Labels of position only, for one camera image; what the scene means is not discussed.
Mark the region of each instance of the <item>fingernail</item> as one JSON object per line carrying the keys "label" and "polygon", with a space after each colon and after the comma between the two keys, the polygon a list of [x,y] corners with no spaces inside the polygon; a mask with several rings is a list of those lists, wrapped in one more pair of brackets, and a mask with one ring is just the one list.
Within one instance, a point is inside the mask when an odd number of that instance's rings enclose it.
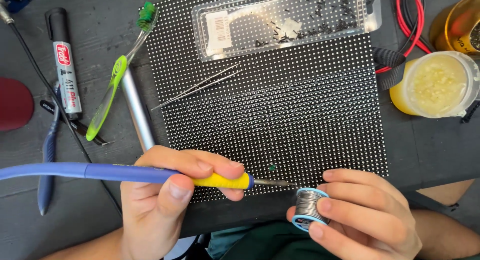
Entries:
{"label": "fingernail", "polygon": [[320,206],[320,211],[327,212],[332,208],[332,202],[328,198],[321,198],[317,205]]}
{"label": "fingernail", "polygon": [[204,163],[202,161],[198,161],[198,166],[200,167],[201,170],[203,171],[210,171],[213,166],[212,165],[209,165],[207,163]]}
{"label": "fingernail", "polygon": [[321,190],[322,192],[327,192],[327,184],[323,183],[323,184],[320,184],[318,187],[317,187],[318,190]]}
{"label": "fingernail", "polygon": [[182,202],[188,201],[189,196],[192,194],[192,191],[190,191],[188,189],[185,189],[185,188],[178,187],[173,182],[168,183],[168,190],[170,192],[170,195],[173,198],[178,199]]}
{"label": "fingernail", "polygon": [[313,222],[308,228],[308,233],[314,239],[321,239],[324,236],[324,231],[320,223]]}
{"label": "fingernail", "polygon": [[242,166],[243,164],[239,163],[239,162],[236,162],[236,161],[230,161],[230,165],[234,168],[237,168],[237,167]]}
{"label": "fingernail", "polygon": [[333,176],[333,170],[324,171],[323,174],[321,175],[321,177],[323,179],[329,178],[329,177],[332,177],[332,176]]}

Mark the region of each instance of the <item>red wire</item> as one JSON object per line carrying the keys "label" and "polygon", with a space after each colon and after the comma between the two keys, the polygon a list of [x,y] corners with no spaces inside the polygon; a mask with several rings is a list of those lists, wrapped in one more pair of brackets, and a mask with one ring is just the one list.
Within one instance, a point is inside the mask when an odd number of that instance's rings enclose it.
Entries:
{"label": "red wire", "polygon": [[[411,44],[410,48],[408,50],[406,50],[405,53],[403,54],[405,57],[410,54],[410,52],[412,51],[412,49],[416,45],[420,49],[425,51],[426,53],[431,53],[430,50],[428,50],[428,48],[421,41],[419,41],[419,38],[422,34],[423,25],[424,25],[424,22],[425,22],[425,15],[424,15],[424,11],[423,11],[422,2],[420,0],[415,0],[415,5],[417,6],[417,14],[418,14],[418,16],[417,16],[417,18],[418,18],[417,30],[416,30],[415,36],[412,38],[412,44]],[[403,19],[402,12],[400,10],[400,0],[396,0],[396,17],[397,17],[397,21],[398,21],[398,24],[400,26],[400,29],[405,34],[405,36],[409,37],[410,34],[411,34],[411,30],[408,29],[407,24],[405,23],[405,20]],[[380,69],[376,70],[375,73],[380,74],[380,73],[383,73],[383,72],[387,72],[390,69],[392,69],[392,68],[383,67],[383,68],[380,68]]]}

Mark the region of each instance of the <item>solder wire spool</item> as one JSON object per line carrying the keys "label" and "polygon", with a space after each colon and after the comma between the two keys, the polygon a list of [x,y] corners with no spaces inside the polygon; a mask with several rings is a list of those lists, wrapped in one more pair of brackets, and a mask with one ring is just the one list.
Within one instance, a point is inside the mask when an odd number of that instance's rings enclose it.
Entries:
{"label": "solder wire spool", "polygon": [[297,207],[292,223],[297,228],[308,232],[312,222],[328,225],[330,219],[321,216],[317,210],[317,201],[322,197],[329,197],[325,192],[314,188],[300,188],[297,190]]}

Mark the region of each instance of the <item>barcode label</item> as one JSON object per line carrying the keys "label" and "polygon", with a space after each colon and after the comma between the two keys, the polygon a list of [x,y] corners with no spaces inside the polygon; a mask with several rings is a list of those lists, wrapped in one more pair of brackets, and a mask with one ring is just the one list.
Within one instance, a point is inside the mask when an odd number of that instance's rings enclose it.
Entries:
{"label": "barcode label", "polygon": [[229,17],[227,11],[209,13],[206,16],[208,30],[208,50],[232,46]]}

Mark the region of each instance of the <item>red disc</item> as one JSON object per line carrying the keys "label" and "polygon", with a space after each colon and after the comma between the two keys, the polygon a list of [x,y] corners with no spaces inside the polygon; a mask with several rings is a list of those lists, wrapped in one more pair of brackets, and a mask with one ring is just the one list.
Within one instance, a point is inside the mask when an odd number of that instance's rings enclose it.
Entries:
{"label": "red disc", "polygon": [[33,97],[28,88],[15,79],[0,77],[0,131],[17,129],[33,114]]}

